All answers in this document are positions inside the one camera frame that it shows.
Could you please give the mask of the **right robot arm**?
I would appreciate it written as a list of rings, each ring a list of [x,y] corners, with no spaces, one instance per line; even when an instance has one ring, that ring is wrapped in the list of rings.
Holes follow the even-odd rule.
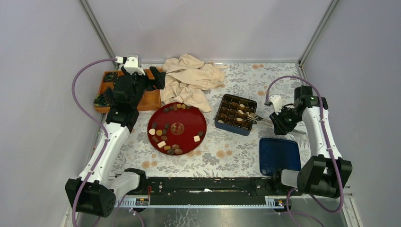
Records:
[[[292,187],[314,196],[340,197],[353,167],[335,145],[326,98],[315,96],[310,86],[300,86],[294,91],[292,107],[285,106],[279,95],[267,100],[274,107],[270,120],[275,135],[294,134],[297,124],[303,122],[311,149],[311,157],[300,170],[282,169],[274,174],[273,192],[283,195]]]

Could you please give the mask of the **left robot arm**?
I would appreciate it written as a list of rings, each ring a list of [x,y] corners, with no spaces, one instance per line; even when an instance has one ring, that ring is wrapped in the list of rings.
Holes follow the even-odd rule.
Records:
[[[128,170],[109,180],[111,167],[123,143],[138,119],[138,105],[146,91],[164,89],[166,73],[150,67],[153,78],[147,74],[125,72],[114,80],[104,97],[110,104],[102,139],[89,163],[76,179],[65,184],[67,197],[74,212],[108,217],[116,201],[130,191],[142,194],[147,187],[142,170]]]

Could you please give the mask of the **navy chocolate box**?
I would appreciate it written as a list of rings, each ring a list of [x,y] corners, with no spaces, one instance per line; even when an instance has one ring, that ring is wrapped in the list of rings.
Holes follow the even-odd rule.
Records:
[[[253,123],[246,117],[254,114],[256,109],[257,102],[251,99],[224,94],[215,117],[215,126],[221,130],[248,136]]]

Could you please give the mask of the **navy box lid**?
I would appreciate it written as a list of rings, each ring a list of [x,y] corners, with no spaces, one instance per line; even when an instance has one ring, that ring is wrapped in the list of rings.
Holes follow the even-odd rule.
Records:
[[[259,141],[259,171],[264,176],[282,169],[301,169],[298,144],[292,140],[262,138]]]

